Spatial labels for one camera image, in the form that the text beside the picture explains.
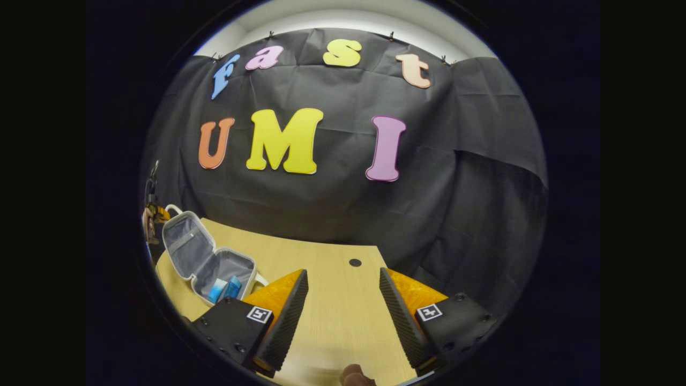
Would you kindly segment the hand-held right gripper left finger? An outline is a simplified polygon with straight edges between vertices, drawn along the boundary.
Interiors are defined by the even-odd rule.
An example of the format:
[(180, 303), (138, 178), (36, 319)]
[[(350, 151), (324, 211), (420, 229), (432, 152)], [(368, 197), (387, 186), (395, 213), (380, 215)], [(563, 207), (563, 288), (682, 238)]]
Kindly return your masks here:
[(244, 300), (218, 301), (191, 326), (228, 361), (273, 378), (284, 365), (308, 292), (307, 270), (299, 269)]

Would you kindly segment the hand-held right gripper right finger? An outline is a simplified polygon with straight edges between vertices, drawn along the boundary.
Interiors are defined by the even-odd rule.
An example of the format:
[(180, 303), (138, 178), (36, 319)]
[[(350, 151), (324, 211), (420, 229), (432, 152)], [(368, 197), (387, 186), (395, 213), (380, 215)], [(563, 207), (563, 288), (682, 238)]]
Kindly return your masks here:
[(458, 366), (498, 323), (463, 292), (447, 296), (385, 267), (380, 269), (379, 290), (405, 356), (418, 376)]

